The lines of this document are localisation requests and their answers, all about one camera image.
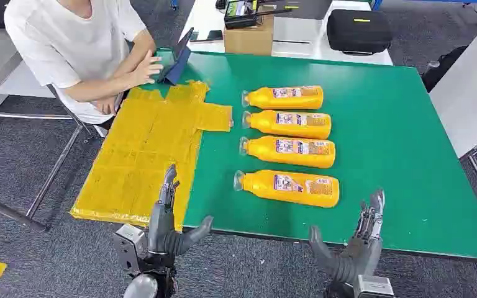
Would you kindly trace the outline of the person's left hand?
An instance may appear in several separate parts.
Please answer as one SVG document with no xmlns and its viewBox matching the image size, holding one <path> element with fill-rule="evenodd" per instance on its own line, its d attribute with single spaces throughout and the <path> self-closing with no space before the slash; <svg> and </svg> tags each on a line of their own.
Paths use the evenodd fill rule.
<svg viewBox="0 0 477 298">
<path fill-rule="evenodd" d="M 112 115 L 116 113 L 118 96 L 109 96 L 92 101 L 92 105 L 102 114 Z"/>
</svg>

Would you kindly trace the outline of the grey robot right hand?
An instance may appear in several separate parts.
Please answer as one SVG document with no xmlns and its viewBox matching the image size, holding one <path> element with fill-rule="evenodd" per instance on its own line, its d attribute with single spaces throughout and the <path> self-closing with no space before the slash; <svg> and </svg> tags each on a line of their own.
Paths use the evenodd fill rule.
<svg viewBox="0 0 477 298">
<path fill-rule="evenodd" d="M 359 275 L 373 275 L 383 247 L 381 228 L 384 205 L 385 193 L 381 188 L 371 194 L 369 203 L 361 202 L 356 229 L 338 255 L 333 255 L 324 243 L 319 227 L 310 226 L 309 244 L 316 263 L 334 281 L 354 285 Z"/>
</svg>

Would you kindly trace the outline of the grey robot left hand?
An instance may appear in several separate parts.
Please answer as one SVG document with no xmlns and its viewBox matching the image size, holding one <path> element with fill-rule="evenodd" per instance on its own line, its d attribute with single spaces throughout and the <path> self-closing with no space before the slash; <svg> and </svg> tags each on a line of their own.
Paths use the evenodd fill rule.
<svg viewBox="0 0 477 298">
<path fill-rule="evenodd" d="M 175 229 L 174 203 L 176 188 L 176 165 L 172 164 L 165 172 L 158 199 L 154 203 L 148 225 L 149 253 L 156 255 L 178 256 L 187 252 L 194 244 L 209 234 L 214 217 L 206 216 L 199 227 L 187 233 L 179 233 Z"/>
</svg>

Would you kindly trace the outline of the person's right hand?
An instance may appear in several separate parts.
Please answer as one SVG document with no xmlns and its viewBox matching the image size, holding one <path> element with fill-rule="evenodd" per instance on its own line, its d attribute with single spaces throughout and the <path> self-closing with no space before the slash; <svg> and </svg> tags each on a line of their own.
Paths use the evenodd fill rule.
<svg viewBox="0 0 477 298">
<path fill-rule="evenodd" d="M 161 58 L 159 56 L 153 56 L 152 51 L 149 50 L 131 74 L 132 86 L 153 84 L 155 79 L 153 79 L 152 76 L 159 75 L 163 69 L 163 65 L 160 62 Z"/>
</svg>

